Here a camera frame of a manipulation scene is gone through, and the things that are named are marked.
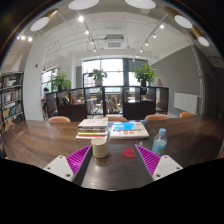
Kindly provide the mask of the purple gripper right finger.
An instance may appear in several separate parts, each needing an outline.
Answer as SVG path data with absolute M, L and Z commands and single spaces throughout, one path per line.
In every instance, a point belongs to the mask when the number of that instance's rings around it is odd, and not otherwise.
M 139 145 L 135 146 L 134 154 L 145 182 L 159 180 L 182 169 L 170 156 L 159 156 Z

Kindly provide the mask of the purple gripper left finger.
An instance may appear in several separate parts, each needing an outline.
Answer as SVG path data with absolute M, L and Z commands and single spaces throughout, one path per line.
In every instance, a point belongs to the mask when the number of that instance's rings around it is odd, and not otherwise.
M 67 157 L 57 156 L 44 170 L 80 186 L 91 157 L 92 149 L 87 145 Z

